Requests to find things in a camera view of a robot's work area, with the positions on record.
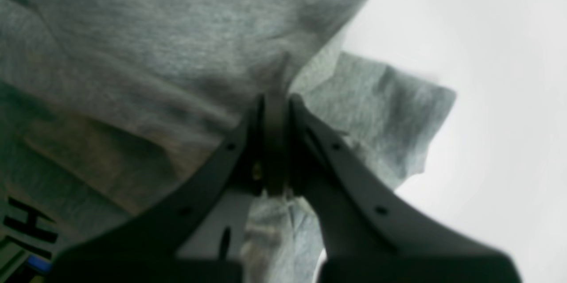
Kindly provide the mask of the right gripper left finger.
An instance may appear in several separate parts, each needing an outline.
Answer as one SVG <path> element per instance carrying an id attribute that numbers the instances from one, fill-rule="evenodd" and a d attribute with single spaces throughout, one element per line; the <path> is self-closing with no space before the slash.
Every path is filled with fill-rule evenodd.
<path id="1" fill-rule="evenodd" d="M 128 223 L 64 252 L 49 283 L 241 283 L 239 262 L 256 196 L 285 194 L 289 106 L 255 100 L 207 162 L 167 198 Z"/>

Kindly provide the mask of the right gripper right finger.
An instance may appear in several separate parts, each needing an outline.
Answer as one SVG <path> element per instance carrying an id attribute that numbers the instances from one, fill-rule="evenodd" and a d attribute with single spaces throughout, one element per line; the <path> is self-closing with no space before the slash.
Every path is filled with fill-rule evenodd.
<path id="1" fill-rule="evenodd" d="M 302 98 L 289 101 L 290 185 L 308 200 L 327 260 L 320 283 L 519 283 L 506 253 L 420 213 L 381 182 Z"/>

